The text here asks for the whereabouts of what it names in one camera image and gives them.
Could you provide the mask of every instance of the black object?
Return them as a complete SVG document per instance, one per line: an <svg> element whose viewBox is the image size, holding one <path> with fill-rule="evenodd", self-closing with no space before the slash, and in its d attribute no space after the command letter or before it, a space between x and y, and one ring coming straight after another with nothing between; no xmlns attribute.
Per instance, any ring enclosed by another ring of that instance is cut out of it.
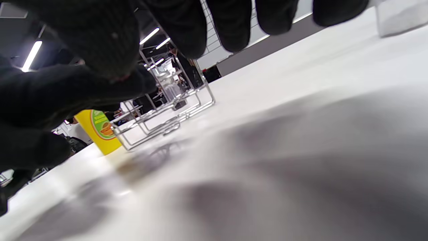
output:
<svg viewBox="0 0 428 241"><path fill-rule="evenodd" d="M113 111L106 111L106 112L104 112L104 115L106 115L106 117L109 121L112 121L115 119Z"/></svg>
<svg viewBox="0 0 428 241"><path fill-rule="evenodd" d="M221 78L221 74L218 71L217 65L214 65L209 69L204 69L202 71L202 74L205 76L205 79L208 83L211 83L214 80L218 80Z"/></svg>
<svg viewBox="0 0 428 241"><path fill-rule="evenodd" d="M183 71L186 73L186 75L189 77L190 82L192 83L193 87L197 88L202 85L201 77L199 76L198 71L196 70L195 66L190 65L189 60L186 59L184 55L182 55L180 52L177 53L177 56L172 56L171 64L174 68L181 69L180 65L177 63L177 60L175 57L178 58L180 61L181 66L183 67ZM181 78L185 79L184 73L179 74Z"/></svg>
<svg viewBox="0 0 428 241"><path fill-rule="evenodd" d="M0 217L7 213L7 196L4 189L0 188Z"/></svg>
<svg viewBox="0 0 428 241"><path fill-rule="evenodd" d="M83 150L85 147L88 146L88 144L86 144L84 141L80 140L79 138L73 137L73 136L72 137L67 136L65 139L70 144L71 151L73 153L77 153L77 152Z"/></svg>
<svg viewBox="0 0 428 241"><path fill-rule="evenodd" d="M188 58L200 57L206 47L206 20L199 0L143 0L178 49ZM244 49L250 39L251 0L207 0L223 47ZM313 18L331 26L362 13L369 0L314 0ZM256 0L263 31L276 35L291 29L298 0Z"/></svg>
<svg viewBox="0 0 428 241"><path fill-rule="evenodd" d="M3 195L14 195L36 169L52 168L67 160L70 144L50 133L64 119L83 109L110 110L121 101L156 90L153 76L139 68L124 81L112 81L82 65L24 73L0 57L0 172L15 171Z"/></svg>
<svg viewBox="0 0 428 241"><path fill-rule="evenodd" d="M71 124L74 122L74 117L67 118L66 121Z"/></svg>
<svg viewBox="0 0 428 241"><path fill-rule="evenodd" d="M148 94L148 96L152 99L153 103L155 104L156 108L162 105L162 102L158 101L158 99L160 99L162 97L158 96L157 98L155 98L157 95L158 95L158 90L156 90L156 91ZM150 103L150 100L146 97L146 95L144 95L144 96L142 96L140 98L137 98L134 101L137 103L137 105L142 106L140 108L140 113L141 114L145 114L145 113L147 113L147 112L149 112L149 111L151 111L151 110L154 109L153 106L152 106L152 103Z"/></svg>
<svg viewBox="0 0 428 241"><path fill-rule="evenodd" d="M173 110L178 110L178 109L181 109L181 108L183 108L185 105L187 105L187 101L186 100L182 100L182 101L180 101L180 102L178 102L177 104L175 104L175 106L174 106L174 108L173 108Z"/></svg>
<svg viewBox="0 0 428 241"><path fill-rule="evenodd" d="M36 13L91 69L105 77L130 73L137 62L137 0L10 0ZM199 0L141 0L187 58L199 58L207 42ZM244 49L250 39L251 0L207 0L223 47ZM369 0L313 0L316 24L327 27L354 18ZM298 0L256 0L257 19L268 34L290 30Z"/></svg>

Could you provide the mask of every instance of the black glove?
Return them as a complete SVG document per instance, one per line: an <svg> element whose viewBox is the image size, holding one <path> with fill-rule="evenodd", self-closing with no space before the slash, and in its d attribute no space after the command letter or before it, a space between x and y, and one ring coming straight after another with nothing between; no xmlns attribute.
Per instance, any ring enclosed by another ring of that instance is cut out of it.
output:
<svg viewBox="0 0 428 241"><path fill-rule="evenodd" d="M9 0L36 13L91 69L108 78L128 74L138 57L139 31L132 0ZM199 0L144 2L177 48L199 58L206 48L206 20ZM256 0L263 31L290 30L298 0ZM313 19L327 27L362 13L369 0L313 0ZM237 52L250 40L251 0L207 0L223 47Z"/></svg>
<svg viewBox="0 0 428 241"><path fill-rule="evenodd" d="M188 58L202 56L206 48L206 21L199 0L143 0ZM206 0L223 47L238 52L250 40L251 0ZM298 0L256 0L257 19L267 34L290 30ZM313 19L331 26L352 19L369 0L313 0Z"/></svg>
<svg viewBox="0 0 428 241"><path fill-rule="evenodd" d="M36 169L57 166L69 157L68 142L50 132L64 119L83 109L117 109L121 101L156 90L155 79L143 67L134 69L126 80L111 81L83 65L24 73L0 58L0 172L15 170L0 202Z"/></svg>

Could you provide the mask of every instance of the table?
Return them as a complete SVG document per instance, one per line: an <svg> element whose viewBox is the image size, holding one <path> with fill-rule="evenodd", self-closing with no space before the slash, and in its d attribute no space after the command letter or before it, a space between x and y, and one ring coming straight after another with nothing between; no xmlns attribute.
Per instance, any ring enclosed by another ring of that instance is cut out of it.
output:
<svg viewBox="0 0 428 241"><path fill-rule="evenodd" d="M425 79L428 28L380 39L375 21L374 9L368 9L211 83L217 99L213 108L134 152L120 148L104 157L90 145L10 200L10 212L0 218L0 240L160 240L166 231L147 236L150 224L172 221L156 209L157 190L191 175L171 165L146 176L147 166L129 164L132 160L151 157L152 150L162 156L172 139L179 152L180 140L245 122L260 110L321 90L346 87L352 95ZM205 171L201 165L199 175Z"/></svg>

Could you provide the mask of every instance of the gray wall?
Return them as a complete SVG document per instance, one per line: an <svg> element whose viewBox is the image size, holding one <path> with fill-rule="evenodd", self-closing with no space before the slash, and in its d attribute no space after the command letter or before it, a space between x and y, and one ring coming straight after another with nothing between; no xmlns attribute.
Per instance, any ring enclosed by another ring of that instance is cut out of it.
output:
<svg viewBox="0 0 428 241"><path fill-rule="evenodd" d="M220 74L225 76L280 49L290 46L318 31L321 31L322 29L322 27L317 26L313 22L312 15L307 16L294 23L288 33L269 36L243 51L219 62L217 64L217 68Z"/></svg>

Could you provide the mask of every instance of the ceiling light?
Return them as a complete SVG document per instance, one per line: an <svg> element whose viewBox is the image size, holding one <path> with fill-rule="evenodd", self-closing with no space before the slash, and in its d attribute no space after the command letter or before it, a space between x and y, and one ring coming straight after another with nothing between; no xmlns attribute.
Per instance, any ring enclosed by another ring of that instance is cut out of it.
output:
<svg viewBox="0 0 428 241"><path fill-rule="evenodd" d="M30 66L33 63L33 60L36 57L36 54L39 51L41 45L42 45L41 41L37 41L34 43L33 48L31 49L30 53L28 54L27 60L25 60L24 66L22 66L22 71L28 72L28 70L30 69Z"/></svg>
<svg viewBox="0 0 428 241"><path fill-rule="evenodd" d="M158 31L159 31L159 28L156 28L155 30L153 30L149 35L147 35L147 37L145 37L143 40L141 40L140 45L142 45L148 39L150 39L151 37L153 37L153 35L155 35Z"/></svg>
<svg viewBox="0 0 428 241"><path fill-rule="evenodd" d="M159 60L158 62L156 62L155 64L158 65L160 64L164 59Z"/></svg>
<svg viewBox="0 0 428 241"><path fill-rule="evenodd" d="M163 41L161 44L159 44L156 49L160 49L162 46L164 46L166 43L168 43L168 41L170 41L171 38L167 38L165 41Z"/></svg>

